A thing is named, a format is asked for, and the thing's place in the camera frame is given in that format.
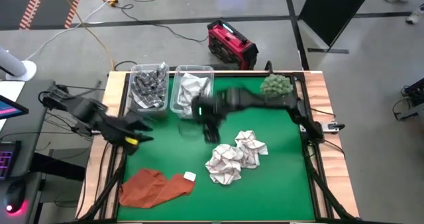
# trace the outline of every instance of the keyboard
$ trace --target keyboard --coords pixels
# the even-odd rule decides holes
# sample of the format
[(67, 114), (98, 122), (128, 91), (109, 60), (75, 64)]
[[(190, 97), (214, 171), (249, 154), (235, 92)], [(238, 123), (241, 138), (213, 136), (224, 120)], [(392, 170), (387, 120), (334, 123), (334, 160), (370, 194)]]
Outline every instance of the keyboard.
[(0, 140), (0, 180), (5, 180), (9, 177), (20, 147), (20, 141)]

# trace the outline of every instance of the green table surface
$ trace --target green table surface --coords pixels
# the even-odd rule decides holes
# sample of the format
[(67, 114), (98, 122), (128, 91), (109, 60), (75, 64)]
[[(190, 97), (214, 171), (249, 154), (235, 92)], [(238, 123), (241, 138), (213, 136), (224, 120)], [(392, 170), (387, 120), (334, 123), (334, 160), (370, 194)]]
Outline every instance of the green table surface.
[[(243, 84), (259, 92), (263, 77), (215, 78), (214, 91)], [(153, 124), (154, 140), (140, 144), (127, 158), (124, 182), (141, 168), (164, 173), (167, 179), (186, 171), (197, 175), (189, 196), (150, 209), (119, 206), (118, 221), (311, 221), (314, 213), (299, 128), (284, 110), (247, 109), (227, 117), (221, 143), (235, 145), (239, 131), (252, 130), (265, 142), (269, 155), (260, 156), (256, 169), (242, 168), (241, 179), (229, 186), (215, 184), (205, 163), (214, 144), (204, 141), (201, 128), (180, 121), (168, 111), (167, 119)]]

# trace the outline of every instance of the clear plastic bin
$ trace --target clear plastic bin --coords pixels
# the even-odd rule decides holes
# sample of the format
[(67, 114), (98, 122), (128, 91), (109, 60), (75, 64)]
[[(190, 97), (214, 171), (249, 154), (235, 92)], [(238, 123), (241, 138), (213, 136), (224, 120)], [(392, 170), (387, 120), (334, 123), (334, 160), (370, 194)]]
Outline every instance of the clear plastic bin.
[(178, 94), (181, 89), (181, 81), (184, 74), (190, 74), (198, 78), (209, 78), (210, 86), (209, 92), (206, 95), (213, 93), (213, 68), (210, 66), (194, 66), (194, 65), (180, 65), (175, 70), (174, 84), (172, 86), (170, 109), (176, 113), (181, 119), (192, 119), (193, 115), (184, 111), (183, 107), (178, 104)]
[[(164, 104), (161, 107), (153, 107), (153, 108), (144, 108), (139, 105), (134, 100), (133, 95), (133, 84), (134, 78), (136, 76), (141, 75), (143, 72), (152, 72), (159, 69), (164, 69), (166, 71), (166, 75), (164, 77), (165, 80), (165, 97)], [(166, 117), (166, 108), (168, 107), (168, 96), (169, 96), (169, 86), (170, 86), (170, 68), (164, 62), (161, 64), (143, 64), (143, 65), (135, 65), (131, 68), (129, 86), (128, 86), (128, 101), (127, 101), (127, 109), (131, 109), (132, 111), (138, 112), (141, 115), (148, 115), (154, 118), (163, 118)]]

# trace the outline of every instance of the red portable generator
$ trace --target red portable generator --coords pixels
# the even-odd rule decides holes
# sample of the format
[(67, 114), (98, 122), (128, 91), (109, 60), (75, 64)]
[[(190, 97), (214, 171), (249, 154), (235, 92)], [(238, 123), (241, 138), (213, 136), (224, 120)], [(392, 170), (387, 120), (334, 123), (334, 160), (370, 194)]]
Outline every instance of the red portable generator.
[(253, 70), (258, 48), (222, 19), (207, 25), (209, 49), (225, 63), (236, 63), (240, 70)]

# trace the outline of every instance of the orange cloth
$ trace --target orange cloth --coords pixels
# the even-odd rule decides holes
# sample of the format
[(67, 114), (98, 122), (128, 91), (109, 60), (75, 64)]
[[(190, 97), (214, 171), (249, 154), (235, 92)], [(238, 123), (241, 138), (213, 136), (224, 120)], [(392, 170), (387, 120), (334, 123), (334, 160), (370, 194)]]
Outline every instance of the orange cloth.
[(128, 207), (150, 208), (193, 191), (195, 181), (175, 174), (167, 181), (163, 173), (140, 169), (119, 190), (119, 203)]

